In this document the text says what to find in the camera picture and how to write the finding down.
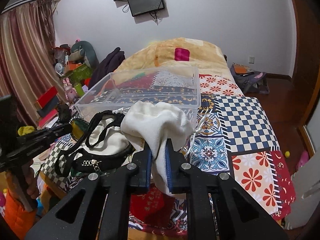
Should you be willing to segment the person left hand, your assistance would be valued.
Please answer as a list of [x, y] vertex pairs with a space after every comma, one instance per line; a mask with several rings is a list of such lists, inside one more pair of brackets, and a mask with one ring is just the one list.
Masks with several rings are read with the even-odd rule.
[[[36, 199], [40, 195], [40, 192], [37, 187], [37, 179], [35, 178], [34, 170], [31, 167], [33, 165], [33, 162], [34, 162], [33, 159], [31, 159], [31, 161], [25, 164], [25, 167], [27, 167], [28, 169], [24, 177], [25, 177], [25, 181], [28, 184], [27, 194], [31, 196], [32, 199]], [[16, 186], [14, 185], [12, 173], [10, 171], [6, 171], [5, 178], [7, 181], [8, 191], [10, 195], [12, 196], [12, 198], [19, 200], [19, 195], [16, 192]]]

